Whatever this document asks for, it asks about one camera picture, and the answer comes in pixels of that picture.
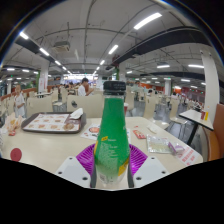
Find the purple object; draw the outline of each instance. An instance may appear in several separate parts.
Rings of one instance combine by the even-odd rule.
[[[85,148],[81,153],[79,153],[78,156],[76,156],[77,160],[85,168],[85,170],[89,173],[90,176],[92,176],[94,171],[94,163],[95,163],[93,153],[94,147],[95,144],[90,145],[87,148]],[[129,145],[129,147],[130,147],[129,165],[131,175],[133,176],[142,166],[142,164],[145,162],[148,156],[133,145]]]
[[[134,176],[134,174],[139,170],[139,168],[148,158],[148,156],[134,145],[129,145],[129,147],[130,147],[130,161],[129,161],[130,171],[131,175]]]

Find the white table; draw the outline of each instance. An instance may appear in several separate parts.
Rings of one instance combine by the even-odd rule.
[[[179,114],[180,117],[185,118],[187,120],[190,120],[192,122],[194,122],[194,128],[192,130],[191,136],[187,142],[187,144],[190,146],[192,143],[192,140],[195,136],[195,133],[197,131],[198,125],[201,125],[207,129],[209,129],[210,131],[214,131],[213,129],[213,125],[208,117],[208,120],[201,120],[201,113],[197,112],[195,110],[188,110],[184,113]]]
[[[37,166],[54,174],[66,158],[69,156],[77,156],[83,149],[96,142],[81,138],[80,136],[91,124],[100,124],[100,122],[101,119],[99,118],[87,119],[87,124],[83,130],[76,135],[32,133],[22,130],[18,130],[13,137],[3,135],[3,158],[10,160],[11,150],[19,148],[22,151],[20,162]],[[148,125],[157,129],[157,134],[150,132],[147,128]],[[168,137],[171,141],[186,146],[184,142],[142,117],[126,117],[126,127],[131,129],[131,144],[141,149],[148,156],[156,156],[169,173],[174,173],[185,168],[185,165],[171,154],[148,153],[146,140],[137,139],[132,130],[139,130],[144,134],[154,136]],[[200,155],[196,163],[202,162],[203,159]],[[124,179],[117,186],[108,186],[106,188],[100,181],[97,181],[96,188],[128,189],[127,175],[124,176]]]

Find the white column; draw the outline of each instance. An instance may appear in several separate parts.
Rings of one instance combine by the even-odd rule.
[[[44,78],[44,89],[47,89],[47,86],[48,86],[49,64],[50,64],[49,61],[47,61],[45,59],[42,60],[40,78]]]
[[[213,123],[215,119],[216,107],[220,102],[218,73],[210,52],[204,49],[201,50],[201,52],[206,82],[205,109],[209,106],[209,118]]]
[[[167,80],[165,82],[165,95],[170,96],[171,95],[171,81]]]
[[[7,94],[11,93],[11,88],[12,88],[12,82],[11,81],[7,81]]]

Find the person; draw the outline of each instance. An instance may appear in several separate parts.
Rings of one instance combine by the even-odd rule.
[[[78,89],[78,95],[79,96],[89,96],[90,93],[93,92],[93,89],[89,88],[88,92],[86,93],[85,87],[89,85],[89,80],[87,78],[82,79],[82,84]]]
[[[24,109],[25,101],[23,98],[23,95],[21,93],[21,86],[16,86],[16,96],[14,98],[14,108],[15,108],[15,116],[16,118],[21,115],[23,118],[25,118],[25,109]]]

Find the green bottle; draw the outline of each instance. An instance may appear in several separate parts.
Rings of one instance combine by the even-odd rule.
[[[119,183],[129,162],[130,149],[124,114],[125,90],[124,82],[104,83],[104,111],[94,155],[97,175],[105,185]]]

